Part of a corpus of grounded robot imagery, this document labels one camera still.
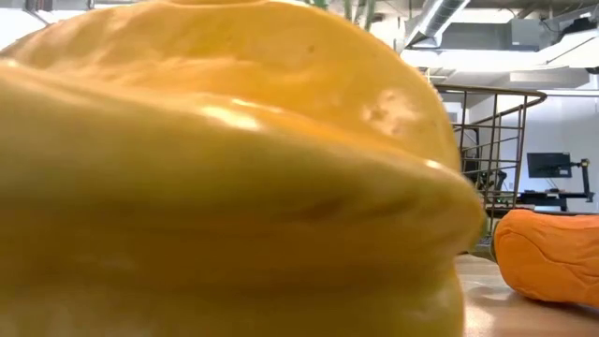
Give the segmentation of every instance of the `bell pepper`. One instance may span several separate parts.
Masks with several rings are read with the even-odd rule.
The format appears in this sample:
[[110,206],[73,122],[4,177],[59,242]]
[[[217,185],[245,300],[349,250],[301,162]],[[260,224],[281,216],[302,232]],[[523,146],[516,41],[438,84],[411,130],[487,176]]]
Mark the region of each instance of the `bell pepper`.
[[461,336],[482,212],[439,95],[367,32],[150,1],[0,55],[3,336]]

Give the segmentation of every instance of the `wooden table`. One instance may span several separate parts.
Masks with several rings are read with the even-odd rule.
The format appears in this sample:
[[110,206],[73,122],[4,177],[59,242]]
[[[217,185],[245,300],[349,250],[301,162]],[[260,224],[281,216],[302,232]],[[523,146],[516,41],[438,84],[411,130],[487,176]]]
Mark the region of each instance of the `wooden table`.
[[457,258],[466,301],[466,337],[599,337],[599,310],[527,300],[507,286],[497,265]]

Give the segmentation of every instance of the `ceiling duct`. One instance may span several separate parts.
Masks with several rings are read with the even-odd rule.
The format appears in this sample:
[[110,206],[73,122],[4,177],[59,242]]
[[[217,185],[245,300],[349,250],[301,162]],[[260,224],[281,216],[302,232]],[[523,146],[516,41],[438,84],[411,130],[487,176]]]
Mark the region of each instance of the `ceiling duct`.
[[451,17],[468,5],[470,0],[426,0],[422,13],[407,23],[409,34],[405,47],[439,47],[441,34],[451,23]]

